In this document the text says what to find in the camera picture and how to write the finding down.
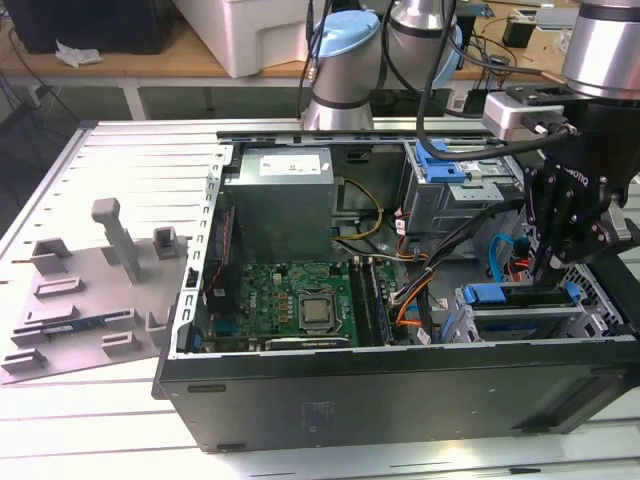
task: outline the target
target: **wooden desk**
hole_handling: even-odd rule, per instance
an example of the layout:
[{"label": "wooden desk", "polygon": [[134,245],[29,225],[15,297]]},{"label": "wooden desk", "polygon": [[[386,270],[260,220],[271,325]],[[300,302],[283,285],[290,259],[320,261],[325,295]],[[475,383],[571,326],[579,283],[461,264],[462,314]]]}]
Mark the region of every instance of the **wooden desk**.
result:
[{"label": "wooden desk", "polygon": [[[496,19],[513,14],[513,5],[491,4],[494,18],[476,20],[476,32]],[[500,42],[506,22],[489,25],[484,35]],[[0,32],[0,68],[11,79],[11,83],[33,86],[37,81],[29,74],[13,52],[8,39],[8,26]],[[518,65],[560,72],[564,57],[555,53],[552,44],[557,33],[535,30],[526,49],[512,49]],[[49,85],[55,86],[117,86],[122,88],[134,120],[147,119],[140,98],[140,87],[204,87],[210,95],[211,87],[295,87],[302,70],[301,62],[290,62],[265,68],[258,75],[230,78],[204,43],[186,24],[176,25],[172,40],[159,55],[103,54],[104,62],[73,68],[65,65],[54,55],[32,55],[20,44],[18,47],[27,64]],[[489,44],[490,53],[509,56],[496,45]],[[480,78],[482,69],[466,64],[454,73],[451,87],[456,92],[452,98],[466,95],[473,82]],[[512,75],[509,82],[539,81],[539,78]]]}]

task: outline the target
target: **black box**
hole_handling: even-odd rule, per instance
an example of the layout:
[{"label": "black box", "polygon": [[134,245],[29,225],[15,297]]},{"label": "black box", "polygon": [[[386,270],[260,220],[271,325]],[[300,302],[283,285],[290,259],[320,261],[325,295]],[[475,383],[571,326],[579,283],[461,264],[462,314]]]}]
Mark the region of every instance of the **black box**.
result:
[{"label": "black box", "polygon": [[502,35],[502,43],[505,47],[527,48],[535,27],[536,24],[530,21],[520,22],[509,20]]},{"label": "black box", "polygon": [[5,0],[29,53],[68,47],[157,54],[171,37],[170,0]]}]

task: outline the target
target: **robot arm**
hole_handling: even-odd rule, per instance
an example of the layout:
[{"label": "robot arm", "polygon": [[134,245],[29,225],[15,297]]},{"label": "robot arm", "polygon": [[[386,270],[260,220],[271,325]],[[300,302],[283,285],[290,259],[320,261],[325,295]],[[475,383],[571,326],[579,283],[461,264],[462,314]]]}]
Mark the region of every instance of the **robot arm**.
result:
[{"label": "robot arm", "polygon": [[640,244],[621,211],[640,171],[640,2],[585,0],[563,73],[565,85],[489,95],[483,118],[502,140],[545,135],[560,124],[579,132],[542,149],[542,168],[525,170],[539,283],[555,283],[573,263]]},{"label": "robot arm", "polygon": [[[448,74],[455,69],[458,57],[452,58],[450,48],[436,58],[442,32],[439,0],[401,0],[389,15],[389,56],[411,85],[419,88],[424,83],[425,65],[439,62],[439,70]],[[305,130],[373,127],[371,90],[403,88],[384,60],[382,34],[380,22],[371,12],[350,10],[327,18],[313,98],[303,119]]]}]

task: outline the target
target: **yellow wire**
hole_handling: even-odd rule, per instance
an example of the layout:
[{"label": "yellow wire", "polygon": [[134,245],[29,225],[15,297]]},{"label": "yellow wire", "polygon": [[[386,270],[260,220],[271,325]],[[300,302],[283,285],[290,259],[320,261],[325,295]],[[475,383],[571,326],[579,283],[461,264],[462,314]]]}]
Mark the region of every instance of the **yellow wire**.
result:
[{"label": "yellow wire", "polygon": [[362,233],[356,233],[354,235],[339,235],[337,237],[331,238],[333,238],[334,240],[360,240],[361,238],[366,238],[369,235],[373,235],[382,226],[382,214],[384,212],[384,208],[382,208],[382,205],[380,205],[380,202],[378,202],[376,197],[374,197],[373,194],[369,190],[364,188],[360,183],[356,182],[355,180],[351,180],[350,178],[345,178],[344,181],[345,183],[351,183],[360,188],[362,192],[371,199],[371,201],[375,204],[376,209],[378,210],[378,219],[376,220],[376,223],[373,228],[371,228],[371,230],[367,230],[366,232]]}]

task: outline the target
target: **white table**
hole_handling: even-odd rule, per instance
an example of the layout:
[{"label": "white table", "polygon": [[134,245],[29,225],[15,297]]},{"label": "white table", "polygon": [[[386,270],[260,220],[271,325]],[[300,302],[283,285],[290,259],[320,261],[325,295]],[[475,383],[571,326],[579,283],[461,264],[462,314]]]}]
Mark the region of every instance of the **white table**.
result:
[{"label": "white table", "polygon": [[[171,224],[188,234],[191,190],[200,190],[216,132],[266,122],[273,130],[295,125],[104,122],[76,133],[0,241],[0,352],[11,346],[32,273],[30,264],[12,263],[28,258],[33,244],[25,242],[61,235],[70,249],[103,245],[88,212],[105,195],[120,199],[133,237]],[[640,390],[569,435],[206,455],[171,404],[151,398],[155,368],[149,359],[0,388],[0,478],[498,478],[512,466],[542,470],[527,480],[640,478]]]}]

